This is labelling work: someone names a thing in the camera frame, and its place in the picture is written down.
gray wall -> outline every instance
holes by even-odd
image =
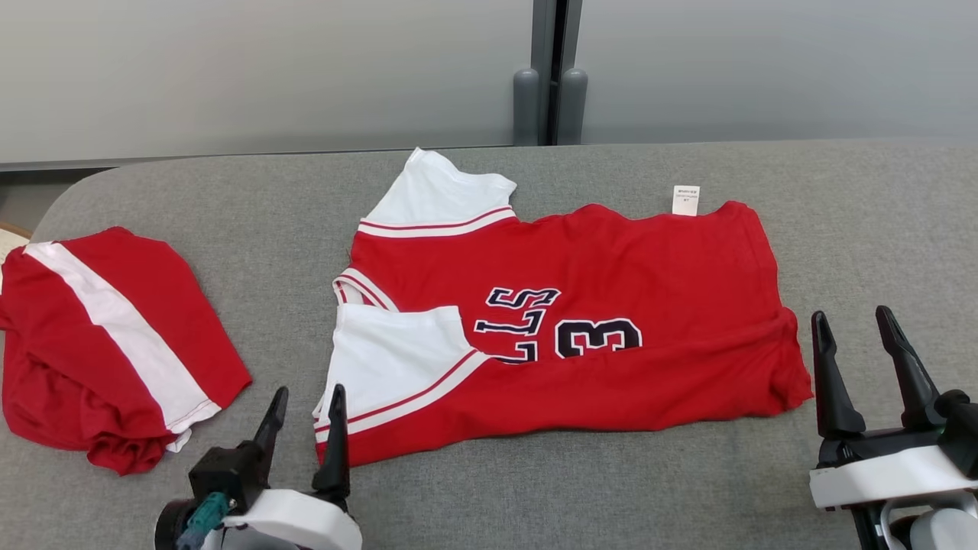
[[[978,136],[975,0],[584,0],[584,143]]]
[[[532,0],[5,0],[6,163],[511,143]]]

robotic hand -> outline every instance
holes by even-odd
[[[876,308],[904,401],[902,428],[867,432],[835,363],[825,314],[812,316],[819,465],[816,506],[849,509],[863,550],[978,548],[978,405],[961,390],[939,394],[893,312]],[[895,519],[901,508],[928,506]]]
[[[170,501],[156,521],[156,550],[360,550],[360,528],[347,513],[350,494],[346,397],[330,403],[326,460],[311,492],[268,486],[275,438],[289,390],[279,388],[254,439],[212,447],[190,471],[194,498]]]

gray couch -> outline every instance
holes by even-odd
[[[761,215],[783,301],[824,309],[871,428],[899,424],[900,397],[873,309],[893,307],[942,390],[978,394],[978,149],[935,143],[786,142],[444,154],[519,184],[524,220],[602,203],[667,211],[672,186],[702,186]],[[170,243],[194,268],[254,384],[194,427],[150,473],[118,478],[81,453],[0,429],[0,548],[152,547],[156,514],[188,494],[211,445],[251,435],[274,388],[291,390],[273,486],[316,469],[310,411],[326,382],[335,304],[360,216],[407,152],[169,160],[119,168],[67,191],[35,241],[123,225]],[[857,548],[848,513],[814,508],[815,405],[774,419],[654,434],[542,433],[467,441],[353,471],[365,548]]]

